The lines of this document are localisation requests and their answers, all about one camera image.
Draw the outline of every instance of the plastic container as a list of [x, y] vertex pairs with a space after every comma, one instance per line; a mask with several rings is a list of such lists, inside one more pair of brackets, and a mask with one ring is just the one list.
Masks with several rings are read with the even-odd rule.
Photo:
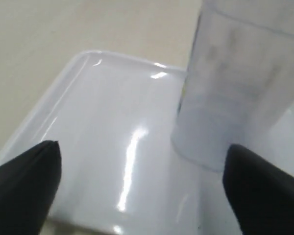
[[267, 132], [294, 102], [294, 0], [204, 0], [172, 135], [222, 171], [231, 143]]

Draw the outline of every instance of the beige surface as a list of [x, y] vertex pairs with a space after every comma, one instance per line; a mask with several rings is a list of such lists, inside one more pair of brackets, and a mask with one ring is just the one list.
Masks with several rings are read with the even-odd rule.
[[[200, 0], [0, 0], [0, 149], [82, 50], [186, 67], [199, 8]], [[74, 232], [49, 224], [42, 234]]]

